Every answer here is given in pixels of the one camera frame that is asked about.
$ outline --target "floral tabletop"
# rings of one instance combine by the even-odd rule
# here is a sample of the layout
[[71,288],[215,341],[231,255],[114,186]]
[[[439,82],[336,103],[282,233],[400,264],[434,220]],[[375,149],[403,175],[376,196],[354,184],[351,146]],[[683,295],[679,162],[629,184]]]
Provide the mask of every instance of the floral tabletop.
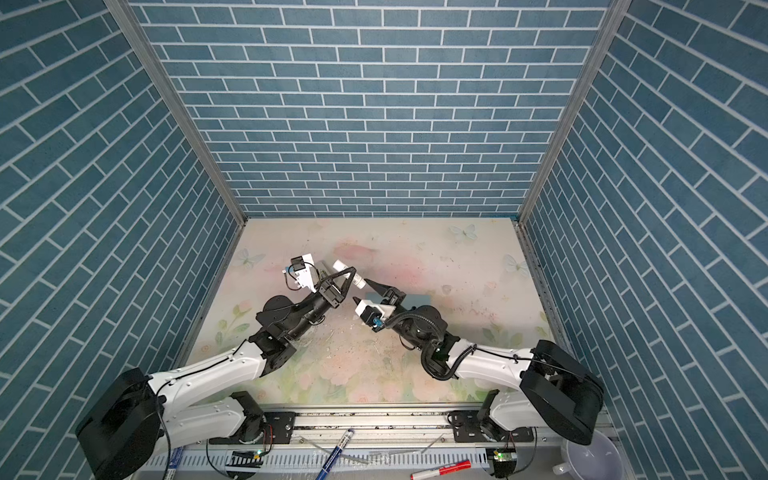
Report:
[[[303,253],[328,266],[339,259],[363,277],[418,295],[419,304],[440,311],[450,333],[472,342],[516,348],[551,338],[510,220],[249,220],[188,361],[253,335],[270,297],[305,297],[309,290],[289,291],[281,273]],[[261,404],[482,401],[492,385],[434,380],[395,333],[363,324],[351,296],[370,292],[352,286],[345,303],[294,343],[296,354],[282,368],[219,397],[246,389]]]

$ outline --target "mug handle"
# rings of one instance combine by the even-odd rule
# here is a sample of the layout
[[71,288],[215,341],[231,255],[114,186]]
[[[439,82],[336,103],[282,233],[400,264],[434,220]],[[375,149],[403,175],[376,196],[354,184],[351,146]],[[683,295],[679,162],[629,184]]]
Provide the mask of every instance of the mug handle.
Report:
[[567,462],[564,462],[552,467],[552,473],[554,473],[555,475],[563,475],[564,473],[568,473],[570,471],[571,471],[571,464]]

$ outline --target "red marker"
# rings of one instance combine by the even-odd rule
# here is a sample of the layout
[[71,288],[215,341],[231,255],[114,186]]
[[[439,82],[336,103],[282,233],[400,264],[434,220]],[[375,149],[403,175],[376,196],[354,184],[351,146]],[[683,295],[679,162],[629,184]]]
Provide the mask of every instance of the red marker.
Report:
[[422,478],[439,477],[440,475],[447,475],[449,473],[458,472],[459,470],[465,470],[471,468],[472,463],[469,460],[465,460],[459,463],[452,463],[445,467],[435,468],[434,470],[423,470],[411,474],[411,480],[422,480]]

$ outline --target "robotic arm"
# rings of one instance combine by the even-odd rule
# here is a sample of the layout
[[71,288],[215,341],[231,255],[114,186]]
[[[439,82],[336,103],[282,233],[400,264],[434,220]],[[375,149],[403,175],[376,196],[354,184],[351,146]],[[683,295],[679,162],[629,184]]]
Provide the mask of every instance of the robotic arm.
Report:
[[[97,480],[121,480],[152,455],[211,438],[248,443],[264,433],[263,411],[247,392],[192,406],[225,388],[279,369],[295,352],[292,340],[320,324],[349,292],[356,270],[317,278],[312,257],[291,260],[284,274],[311,293],[298,303],[279,295],[256,316],[261,329],[237,348],[166,372],[128,370],[109,386],[81,420],[78,441]],[[345,276],[341,286],[336,279]]]
[[353,297],[355,313],[374,332],[392,329],[407,349],[421,351],[421,364],[434,379],[481,379],[521,390],[490,392],[480,410],[482,431],[495,440],[520,426],[548,425],[572,442],[589,445],[603,407],[604,387],[563,349],[547,340],[535,348],[501,349],[482,346],[448,332],[433,306],[406,310],[406,295],[393,286],[366,279],[382,296],[381,303]]

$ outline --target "blue brick wall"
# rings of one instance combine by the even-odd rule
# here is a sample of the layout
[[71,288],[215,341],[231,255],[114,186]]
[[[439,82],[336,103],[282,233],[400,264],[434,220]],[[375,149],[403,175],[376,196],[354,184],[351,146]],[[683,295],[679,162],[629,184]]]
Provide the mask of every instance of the blue brick wall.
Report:
[[256,3],[131,2],[250,216],[508,216],[608,0]]
[[168,367],[235,225],[100,0],[0,5],[0,478],[89,478],[74,424]]
[[642,478],[768,478],[767,25],[634,0],[529,224]]

